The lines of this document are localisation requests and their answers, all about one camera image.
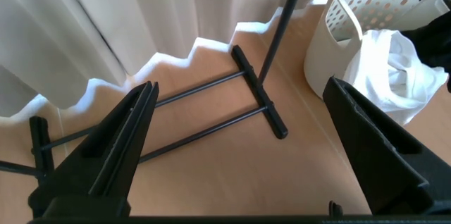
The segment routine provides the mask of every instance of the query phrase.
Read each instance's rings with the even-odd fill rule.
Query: wooden floor
[[[327,214],[330,200],[345,213],[369,213],[327,109],[302,71],[320,13],[321,8],[309,8],[290,22],[264,85],[288,127],[288,137],[276,139],[259,114],[143,163],[130,191],[132,215]],[[273,28],[263,34],[236,32],[233,37],[257,73],[272,34]],[[159,82],[164,98],[236,70],[229,54],[199,47],[189,68],[159,64],[147,79]],[[59,111],[46,104],[36,113],[48,118],[51,138],[56,139],[98,123],[122,97],[122,92],[99,87],[87,112]],[[143,153],[255,107],[241,77],[159,107]],[[1,159],[32,166],[27,121],[0,122]],[[451,163],[450,124],[451,98],[442,88],[407,129]],[[80,140],[56,147],[56,163]],[[31,219],[27,196],[35,187],[34,178],[0,173],[2,223]]]

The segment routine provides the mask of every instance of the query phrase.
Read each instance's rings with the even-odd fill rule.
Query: curtain fold
[[[0,116],[36,94],[68,108],[91,78],[122,85],[156,52],[185,58],[197,37],[228,43],[238,22],[265,23],[284,2],[0,0]]]

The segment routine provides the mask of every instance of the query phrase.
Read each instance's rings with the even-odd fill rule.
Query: laundry basket
[[[322,98],[329,77],[342,79],[360,50],[363,31],[413,30],[448,11],[443,0],[328,0],[307,50],[307,82]]]

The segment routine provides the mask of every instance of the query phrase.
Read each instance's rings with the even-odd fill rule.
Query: basket hole
[[[389,14],[385,17],[385,21],[391,21],[393,19],[393,14]]]

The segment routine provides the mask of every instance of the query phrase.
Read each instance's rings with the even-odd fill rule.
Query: black cloth
[[[414,43],[420,61],[432,68],[441,66],[451,73],[451,11],[416,30],[402,31]],[[451,92],[451,80],[447,83]]]

